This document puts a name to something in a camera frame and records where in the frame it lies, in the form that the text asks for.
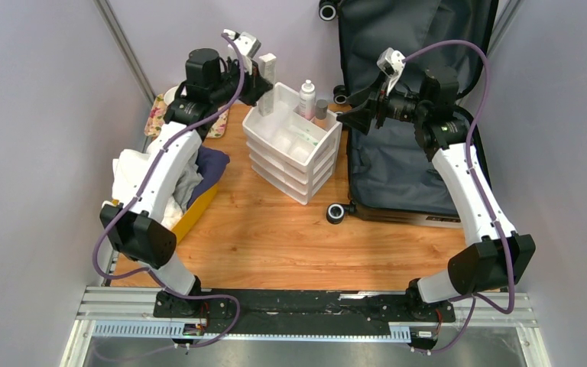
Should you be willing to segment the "white box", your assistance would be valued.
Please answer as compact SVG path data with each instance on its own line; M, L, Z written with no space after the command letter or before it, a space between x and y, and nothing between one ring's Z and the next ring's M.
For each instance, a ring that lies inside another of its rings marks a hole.
M272 54L265 54L258 58L258 69L261 77L267 82L267 91L258 101L258 111L265 117L274 111L274 84L276 81L277 57Z

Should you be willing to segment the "small brown box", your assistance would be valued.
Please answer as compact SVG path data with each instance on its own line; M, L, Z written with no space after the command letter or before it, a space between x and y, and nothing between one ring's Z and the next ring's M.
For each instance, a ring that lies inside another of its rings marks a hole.
M327 129L327 112L329 103L325 99L318 99L315 104L313 123L322 128Z

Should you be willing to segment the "teal white tube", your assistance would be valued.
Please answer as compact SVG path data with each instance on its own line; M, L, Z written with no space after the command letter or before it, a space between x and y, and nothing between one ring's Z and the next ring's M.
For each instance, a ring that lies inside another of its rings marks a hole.
M298 113L310 121L315 114L316 87L311 80L305 80L299 90Z

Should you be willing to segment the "white black space suitcase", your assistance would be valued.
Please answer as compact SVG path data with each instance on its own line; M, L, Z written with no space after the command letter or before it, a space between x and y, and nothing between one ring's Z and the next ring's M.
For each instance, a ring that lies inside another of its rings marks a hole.
M496 1L321 1L337 21L346 107L347 203L326 218L461 225L432 155L465 140L473 115L459 105L476 86Z

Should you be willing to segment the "white plastic drawer organizer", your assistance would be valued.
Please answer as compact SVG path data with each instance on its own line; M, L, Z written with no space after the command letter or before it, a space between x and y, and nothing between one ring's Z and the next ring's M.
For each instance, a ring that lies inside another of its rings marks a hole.
M299 93L283 83L273 88L274 108L249 110L242 122L251 168L277 189L307 205L336 169L342 124L328 111L326 126L300 116Z

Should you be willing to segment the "navy blue garment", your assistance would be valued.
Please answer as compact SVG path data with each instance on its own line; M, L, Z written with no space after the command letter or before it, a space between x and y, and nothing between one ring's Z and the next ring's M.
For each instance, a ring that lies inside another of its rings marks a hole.
M194 187L190 200L186 205L187 209L189 209L201 195L221 180L229 163L230 157L223 151L205 146L199 148L196 164L198 166L197 173L202 176L202 181Z

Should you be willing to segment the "yellow plastic basket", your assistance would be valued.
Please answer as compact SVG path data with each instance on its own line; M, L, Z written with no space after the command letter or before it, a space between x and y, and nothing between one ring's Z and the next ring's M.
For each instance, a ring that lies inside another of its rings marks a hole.
M202 217L206 209L214 200L218 189L219 185L217 183L212 185L208 190L200 194L185 212L176 211L169 216L171 224L170 230L176 236L177 244L186 237L188 232Z

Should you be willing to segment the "white towel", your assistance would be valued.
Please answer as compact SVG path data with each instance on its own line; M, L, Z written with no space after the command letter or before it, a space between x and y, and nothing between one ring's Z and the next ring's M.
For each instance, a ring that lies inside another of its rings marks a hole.
M136 192L135 184L139 184L144 179L144 176L149 167L149 154L141 153L139 151L125 149L118 158L112 160L112 171L114 180L112 184L112 198L102 203L102 206L108 204L117 206L120 199L129 199ZM174 196L170 195L166 207L164 209L164 218L161 224L168 229L173 229L174 226L183 217L183 210L175 201Z

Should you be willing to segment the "grey garment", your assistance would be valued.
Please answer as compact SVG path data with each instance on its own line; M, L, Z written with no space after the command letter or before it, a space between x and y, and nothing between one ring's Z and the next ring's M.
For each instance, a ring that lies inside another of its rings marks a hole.
M199 173L198 165L196 163L188 163L177 180L173 192L173 198L183 212L186 212L193 191L202 180L203 176Z

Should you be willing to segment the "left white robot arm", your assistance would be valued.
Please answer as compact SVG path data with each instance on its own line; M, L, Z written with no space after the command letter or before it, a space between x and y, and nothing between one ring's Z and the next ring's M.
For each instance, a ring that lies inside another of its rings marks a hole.
M112 248L140 263L174 298L184 317L196 316L203 307L199 278L186 269L176 253L177 236L162 225L164 210L186 165L198 152L210 127L236 101L255 106L272 90L254 56L256 48L231 44L226 60L216 50L193 50L185 64L186 79L177 87L156 138L158 149L149 154L141 180L133 193L116 205L106 204L100 219Z

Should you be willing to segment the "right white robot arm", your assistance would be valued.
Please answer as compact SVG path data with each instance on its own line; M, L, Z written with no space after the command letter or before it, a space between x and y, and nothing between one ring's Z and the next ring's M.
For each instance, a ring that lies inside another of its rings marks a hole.
M413 125L417 144L446 184L461 220L466 247L446 269L411 281L405 309L425 320L436 305L477 297L501 313L515 307L515 286L536 246L508 220L485 177L472 143L474 124L459 111L459 83L450 67L426 70L417 93L400 93L395 85L402 67L383 66L377 79L351 95L356 107L338 120L361 133L383 126L386 119Z

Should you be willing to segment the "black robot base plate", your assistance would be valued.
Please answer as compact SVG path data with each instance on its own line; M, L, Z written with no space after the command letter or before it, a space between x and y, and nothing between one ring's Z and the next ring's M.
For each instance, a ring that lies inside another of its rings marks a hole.
M393 336L424 349L436 344L440 327L456 320L448 301L425 304L416 291L201 290L186 300L159 291L156 318L203 322L207 336L320 337Z

